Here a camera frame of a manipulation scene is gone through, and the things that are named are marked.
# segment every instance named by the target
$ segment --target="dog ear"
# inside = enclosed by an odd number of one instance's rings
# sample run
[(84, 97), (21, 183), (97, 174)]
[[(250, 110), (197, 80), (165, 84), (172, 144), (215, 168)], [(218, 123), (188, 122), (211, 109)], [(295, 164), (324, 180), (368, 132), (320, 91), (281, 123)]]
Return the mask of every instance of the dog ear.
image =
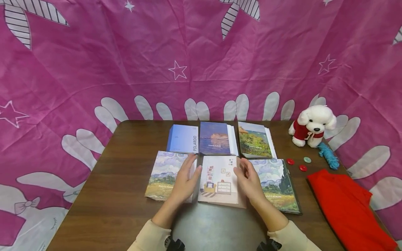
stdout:
[(335, 115), (332, 115), (330, 122), (325, 125), (325, 129), (334, 130), (335, 127), (336, 127), (336, 117)]
[(307, 125), (308, 123), (308, 108), (302, 111), (297, 118), (297, 123), (299, 125)]

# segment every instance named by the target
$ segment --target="blue yarn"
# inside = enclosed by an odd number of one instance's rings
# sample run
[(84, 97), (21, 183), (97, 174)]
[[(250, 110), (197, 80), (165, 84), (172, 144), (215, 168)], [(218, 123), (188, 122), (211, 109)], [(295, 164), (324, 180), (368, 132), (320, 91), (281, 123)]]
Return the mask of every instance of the blue yarn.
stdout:
[(339, 167), (339, 160), (338, 158), (334, 155), (334, 152), (332, 151), (331, 148), (329, 148), (329, 146), (327, 146), (326, 144), (324, 144), (323, 142), (321, 142), (320, 144), (318, 144), (317, 148), (320, 149), (320, 152), (318, 153), (321, 157), (323, 156), (328, 164), (329, 167), (333, 170), (338, 170)]

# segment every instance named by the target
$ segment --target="pink curtain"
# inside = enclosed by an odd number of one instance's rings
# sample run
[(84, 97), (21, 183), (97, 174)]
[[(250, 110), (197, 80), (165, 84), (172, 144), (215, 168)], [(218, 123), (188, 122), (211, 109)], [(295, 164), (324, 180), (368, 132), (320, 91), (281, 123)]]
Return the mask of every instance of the pink curtain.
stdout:
[(46, 249), (124, 120), (289, 120), (313, 104), (338, 116), (325, 137), (402, 240), (401, 11), (0, 0), (0, 251)]

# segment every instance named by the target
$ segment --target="black object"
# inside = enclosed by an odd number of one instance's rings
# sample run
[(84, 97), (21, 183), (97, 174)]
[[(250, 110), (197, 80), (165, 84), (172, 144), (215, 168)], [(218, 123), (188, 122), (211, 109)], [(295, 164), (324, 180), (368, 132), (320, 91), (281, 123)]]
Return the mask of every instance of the black object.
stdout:
[(267, 244), (261, 242), (260, 245), (257, 248), (257, 251), (277, 251), (282, 247), (282, 244), (272, 240), (268, 239)]
[(180, 239), (174, 241), (172, 236), (166, 238), (165, 247), (167, 247), (166, 251), (184, 251), (185, 249), (184, 243)]

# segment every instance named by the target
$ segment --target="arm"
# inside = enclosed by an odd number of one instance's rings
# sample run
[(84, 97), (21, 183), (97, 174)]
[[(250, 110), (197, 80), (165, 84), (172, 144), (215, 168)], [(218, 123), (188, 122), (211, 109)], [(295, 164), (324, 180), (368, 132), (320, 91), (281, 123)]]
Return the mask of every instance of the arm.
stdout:
[(184, 161), (177, 173), (170, 197), (163, 203), (155, 216), (144, 225), (128, 251), (166, 251), (165, 240), (170, 235), (170, 228), (177, 210), (193, 194), (201, 175), (202, 168), (199, 166), (192, 178), (189, 178), (191, 166), (196, 158), (197, 155), (190, 154)]
[(234, 168), (238, 183), (263, 219), (269, 237), (282, 244), (280, 251), (320, 251), (292, 221), (265, 198), (260, 178), (252, 163), (245, 158), (240, 163), (241, 168)]

